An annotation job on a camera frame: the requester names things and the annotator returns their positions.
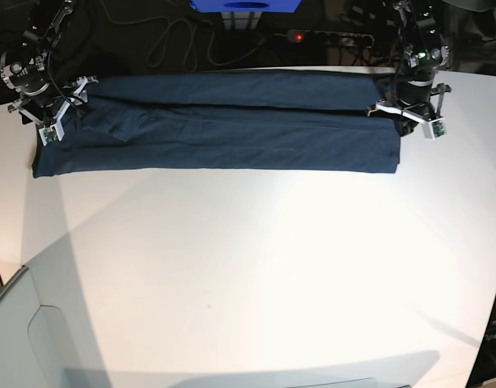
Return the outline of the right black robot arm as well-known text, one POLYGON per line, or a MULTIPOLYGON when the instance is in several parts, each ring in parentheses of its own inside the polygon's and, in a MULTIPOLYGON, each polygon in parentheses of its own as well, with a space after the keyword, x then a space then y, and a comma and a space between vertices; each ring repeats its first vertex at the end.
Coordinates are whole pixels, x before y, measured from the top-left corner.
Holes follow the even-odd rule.
POLYGON ((85 112, 86 88, 98 82, 95 76, 82 76, 61 85, 54 77, 53 52, 76 7, 76 1, 36 1, 20 44, 0 57, 0 79, 16 93, 7 111, 33 123, 46 144, 64 137, 61 121, 69 109, 85 112))

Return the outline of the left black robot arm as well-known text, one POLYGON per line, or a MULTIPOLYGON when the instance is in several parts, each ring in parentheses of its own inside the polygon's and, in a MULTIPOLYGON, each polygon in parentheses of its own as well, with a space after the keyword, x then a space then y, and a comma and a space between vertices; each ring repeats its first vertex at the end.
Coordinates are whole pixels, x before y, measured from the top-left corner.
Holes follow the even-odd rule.
POLYGON ((442 115, 443 99, 451 92, 445 83, 435 83, 445 66, 449 48, 438 28, 428 1, 386 1, 393 13, 400 49, 400 60, 391 76, 378 83, 384 97, 366 110, 368 116, 383 115, 395 120, 401 136, 421 127, 428 140, 447 134, 442 115))

